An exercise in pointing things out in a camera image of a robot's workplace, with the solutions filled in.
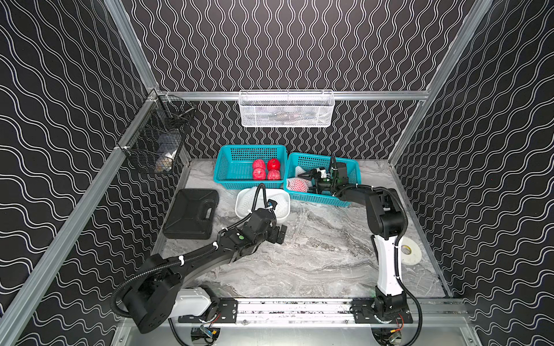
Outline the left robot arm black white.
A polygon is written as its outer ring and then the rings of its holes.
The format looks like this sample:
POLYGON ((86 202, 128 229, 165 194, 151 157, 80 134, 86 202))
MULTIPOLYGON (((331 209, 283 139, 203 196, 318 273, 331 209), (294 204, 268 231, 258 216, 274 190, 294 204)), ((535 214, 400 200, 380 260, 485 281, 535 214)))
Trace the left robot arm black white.
POLYGON ((211 319, 219 298, 208 288, 186 285, 210 270, 253 255, 265 242, 283 243, 287 228, 277 224, 277 206, 268 198, 265 185, 259 184, 245 218, 223 228, 215 241, 193 252, 169 258, 158 254, 149 257, 136 274, 114 290, 111 311, 132 319, 142 334, 173 318, 211 319))

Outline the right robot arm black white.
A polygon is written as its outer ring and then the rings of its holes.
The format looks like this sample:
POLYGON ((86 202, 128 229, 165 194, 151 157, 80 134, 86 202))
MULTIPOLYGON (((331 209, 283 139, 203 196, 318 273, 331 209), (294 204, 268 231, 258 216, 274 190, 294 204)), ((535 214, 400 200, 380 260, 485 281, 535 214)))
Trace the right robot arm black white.
POLYGON ((327 167, 311 169, 298 177, 312 183, 311 193, 365 207, 379 274, 375 297, 366 304, 353 304, 351 313, 358 322, 368 318, 381 324, 397 324, 395 328, 373 331, 379 345, 415 345, 424 317, 421 304, 402 280, 401 245, 408 216, 396 190, 361 183, 350 173, 349 164, 335 156, 330 157, 327 167))

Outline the right teal plastic basket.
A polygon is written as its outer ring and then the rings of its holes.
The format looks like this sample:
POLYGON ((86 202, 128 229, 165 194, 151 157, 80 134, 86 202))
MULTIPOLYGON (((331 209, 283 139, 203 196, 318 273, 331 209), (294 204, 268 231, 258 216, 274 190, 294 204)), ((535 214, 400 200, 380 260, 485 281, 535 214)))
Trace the right teal plastic basket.
MULTIPOLYGON (((354 159, 336 158, 337 163, 342 162, 346 165, 349 183, 362 184, 362 174, 360 171, 358 161, 354 159)), ((288 155, 286 168, 285 168, 285 183, 284 190, 290 195, 292 200, 299 200, 303 202, 319 203, 329 206, 348 207, 350 205, 347 201, 342 201, 337 197, 333 197, 331 193, 324 192, 323 194, 304 193, 290 190, 287 187, 288 179, 296 178, 296 168, 301 167, 304 171, 308 172, 312 169, 325 168, 330 166, 330 157, 317 154, 306 153, 291 153, 288 155)))

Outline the teal plastic basket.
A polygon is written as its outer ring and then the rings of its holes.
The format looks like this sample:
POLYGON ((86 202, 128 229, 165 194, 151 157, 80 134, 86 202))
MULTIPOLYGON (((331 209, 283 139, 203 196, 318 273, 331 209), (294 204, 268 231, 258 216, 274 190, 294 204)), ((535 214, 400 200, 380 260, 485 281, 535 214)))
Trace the teal plastic basket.
POLYGON ((287 149, 282 145, 226 145, 220 148, 214 181, 227 190, 243 190, 264 183, 268 189, 282 188, 285 179, 287 149), (262 159, 267 163, 277 159, 280 163, 280 180, 254 180, 252 164, 262 159))
MULTIPOLYGON (((349 183, 362 184, 362 174, 360 171, 358 161, 354 159, 336 158, 337 163, 342 162, 346 165, 349 183)), ((331 193, 324 192, 323 194, 304 193, 290 190, 287 187, 288 179, 296 178, 296 168, 301 167, 304 171, 308 172, 312 169, 325 168, 330 166, 330 157, 317 154, 306 153, 291 153, 288 155, 286 168, 285 168, 285 183, 284 190, 290 195, 292 200, 299 200, 303 202, 319 203, 329 206, 348 207, 350 205, 347 201, 342 201, 337 197, 333 197, 331 193)))

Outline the left teal plastic basket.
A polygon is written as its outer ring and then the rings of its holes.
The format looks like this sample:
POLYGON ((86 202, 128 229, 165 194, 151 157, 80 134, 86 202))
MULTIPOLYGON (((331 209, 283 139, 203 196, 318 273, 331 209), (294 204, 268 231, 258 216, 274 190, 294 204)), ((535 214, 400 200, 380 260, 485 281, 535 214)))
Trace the left teal plastic basket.
POLYGON ((227 190, 243 190, 264 183, 268 189, 282 188, 285 179, 287 149, 282 145, 226 145, 220 148, 214 181, 227 190), (267 163, 277 159, 280 163, 280 180, 254 180, 252 164, 262 159, 267 163))

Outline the black plastic tool case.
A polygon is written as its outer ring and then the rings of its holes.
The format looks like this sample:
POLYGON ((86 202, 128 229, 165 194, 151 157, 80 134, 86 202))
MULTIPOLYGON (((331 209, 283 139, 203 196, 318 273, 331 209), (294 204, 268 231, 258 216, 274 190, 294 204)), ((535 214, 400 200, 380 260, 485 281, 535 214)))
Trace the black plastic tool case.
POLYGON ((177 192, 162 233, 168 239, 206 240, 212 236, 219 193, 212 189, 177 192))

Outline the white tape roll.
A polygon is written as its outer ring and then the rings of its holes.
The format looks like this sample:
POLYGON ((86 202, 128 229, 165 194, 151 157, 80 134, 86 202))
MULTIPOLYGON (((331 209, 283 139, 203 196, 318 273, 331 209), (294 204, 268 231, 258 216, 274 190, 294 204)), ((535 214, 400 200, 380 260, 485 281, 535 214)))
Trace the white tape roll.
POLYGON ((403 237, 400 241, 401 262, 404 265, 418 265, 423 258, 420 246, 412 239, 403 237))

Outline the object in black basket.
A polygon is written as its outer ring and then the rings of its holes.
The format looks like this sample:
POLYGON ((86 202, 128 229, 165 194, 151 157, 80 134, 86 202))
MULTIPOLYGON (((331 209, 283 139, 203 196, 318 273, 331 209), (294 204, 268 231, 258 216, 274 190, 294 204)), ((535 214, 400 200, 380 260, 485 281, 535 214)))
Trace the object in black basket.
POLYGON ((162 154, 156 161, 154 172, 155 173, 161 173, 161 172, 168 172, 172 169, 175 157, 177 154, 177 150, 167 151, 164 154, 162 154))

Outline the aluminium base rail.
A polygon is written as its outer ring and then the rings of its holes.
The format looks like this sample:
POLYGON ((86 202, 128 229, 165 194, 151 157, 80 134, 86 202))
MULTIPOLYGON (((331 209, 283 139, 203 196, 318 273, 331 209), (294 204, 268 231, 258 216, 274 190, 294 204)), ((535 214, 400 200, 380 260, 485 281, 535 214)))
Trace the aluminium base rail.
MULTIPOLYGON (((455 298, 419 298, 424 327, 466 327, 469 313, 455 298)), ((418 324, 416 304, 410 317, 377 320, 368 298, 223 298, 211 327, 408 327, 418 324)))

